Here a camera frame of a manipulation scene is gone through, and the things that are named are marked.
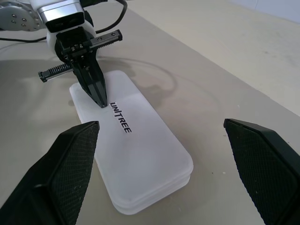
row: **printed logo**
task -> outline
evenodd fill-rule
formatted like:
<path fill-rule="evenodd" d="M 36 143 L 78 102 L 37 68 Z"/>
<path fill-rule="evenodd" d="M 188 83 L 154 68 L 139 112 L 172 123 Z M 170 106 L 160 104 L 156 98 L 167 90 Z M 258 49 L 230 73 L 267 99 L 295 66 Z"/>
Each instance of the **printed logo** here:
<path fill-rule="evenodd" d="M 114 114 L 115 118 L 118 119 L 118 121 L 120 122 L 120 124 L 121 124 L 123 130 L 125 131 L 125 133 L 132 133 L 129 125 L 127 124 L 125 118 L 122 115 L 122 110 L 120 110 L 118 108 L 118 106 L 115 102 L 112 102 L 109 105 L 113 109 L 113 114 Z"/>

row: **black cable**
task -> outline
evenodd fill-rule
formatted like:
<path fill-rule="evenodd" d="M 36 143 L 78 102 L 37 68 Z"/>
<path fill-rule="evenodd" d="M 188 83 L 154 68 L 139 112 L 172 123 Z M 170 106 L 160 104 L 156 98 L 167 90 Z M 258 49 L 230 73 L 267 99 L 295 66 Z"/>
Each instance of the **black cable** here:
<path fill-rule="evenodd" d="M 0 41 L 18 41 L 18 42 L 25 42 L 25 43 L 35 43 L 35 42 L 39 42 L 42 40 L 46 40 L 46 37 L 42 37 L 42 38 L 35 39 L 35 40 L 11 39 L 11 38 L 0 37 Z"/>
<path fill-rule="evenodd" d="M 116 22 L 114 22 L 112 25 L 110 25 L 110 26 L 108 26 L 108 27 L 105 27 L 105 28 L 103 28 L 103 29 L 101 29 L 101 30 L 97 30 L 97 31 L 96 31 L 96 34 L 103 33 L 103 32 L 105 32 L 105 31 L 108 31 L 108 30 L 114 28 L 114 27 L 117 26 L 117 25 L 121 22 L 121 20 L 123 19 L 124 15 L 125 15 L 125 13 L 126 13 L 126 10 L 127 10 L 127 2 L 126 2 L 125 0 L 116 0 L 116 1 L 117 1 L 118 3 L 120 3 L 120 4 L 123 5 L 123 9 L 122 9 L 122 12 L 121 12 L 119 18 L 118 18 L 118 19 L 116 20 Z"/>
<path fill-rule="evenodd" d="M 97 30 L 96 34 L 103 33 L 105 31 L 108 31 L 108 30 L 114 28 L 123 19 L 124 15 L 126 13 L 126 10 L 127 10 L 127 2 L 125 0 L 116 0 L 116 1 L 123 5 L 123 9 L 122 9 L 122 12 L 121 12 L 119 18 L 112 25 L 109 25 L 108 27 Z M 36 42 L 39 42 L 39 41 L 42 41 L 42 40 L 46 40 L 46 37 L 42 37 L 42 38 L 35 39 L 35 40 L 12 39 L 12 38 L 2 38 L 2 37 L 0 37 L 0 41 L 17 41 L 17 42 L 24 42 L 24 43 L 36 43 Z"/>

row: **white table surface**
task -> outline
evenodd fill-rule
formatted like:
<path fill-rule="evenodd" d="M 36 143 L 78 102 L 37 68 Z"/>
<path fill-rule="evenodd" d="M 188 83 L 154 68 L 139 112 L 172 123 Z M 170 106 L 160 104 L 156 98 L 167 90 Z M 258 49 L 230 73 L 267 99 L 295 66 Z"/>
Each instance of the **white table surface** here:
<path fill-rule="evenodd" d="M 100 28 L 119 10 L 108 4 L 89 12 Z M 223 121 L 235 118 L 274 129 L 299 153 L 299 117 L 132 11 L 118 28 L 124 40 L 100 49 L 102 70 L 129 75 L 190 153 L 194 171 L 181 190 L 125 216 L 113 207 L 94 165 L 77 224 L 263 225 L 240 181 Z M 0 42 L 0 204 L 57 135 L 80 123 L 68 90 L 74 75 L 47 83 L 38 77 L 38 71 L 58 64 L 44 42 Z"/>

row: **textured rubber pad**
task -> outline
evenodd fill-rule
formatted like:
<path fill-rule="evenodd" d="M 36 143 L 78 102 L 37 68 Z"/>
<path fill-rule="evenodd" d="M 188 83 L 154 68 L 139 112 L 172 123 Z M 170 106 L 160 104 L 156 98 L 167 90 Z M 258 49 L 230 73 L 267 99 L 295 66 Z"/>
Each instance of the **textured rubber pad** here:
<path fill-rule="evenodd" d="M 272 144 L 284 141 L 272 130 L 238 120 L 226 120 L 225 128 L 240 178 L 265 224 L 282 224 L 299 196 L 296 171 Z"/>
<path fill-rule="evenodd" d="M 2 225 L 75 225 L 87 190 L 99 132 L 88 122 L 61 133 L 0 209 Z"/>

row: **white wall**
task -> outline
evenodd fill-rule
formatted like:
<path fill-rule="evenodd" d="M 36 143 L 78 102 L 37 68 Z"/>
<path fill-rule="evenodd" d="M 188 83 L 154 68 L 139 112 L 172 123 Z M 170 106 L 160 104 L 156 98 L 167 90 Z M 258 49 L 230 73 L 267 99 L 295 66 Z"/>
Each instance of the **white wall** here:
<path fill-rule="evenodd" d="M 232 0 L 232 2 L 300 23 L 299 0 Z"/>

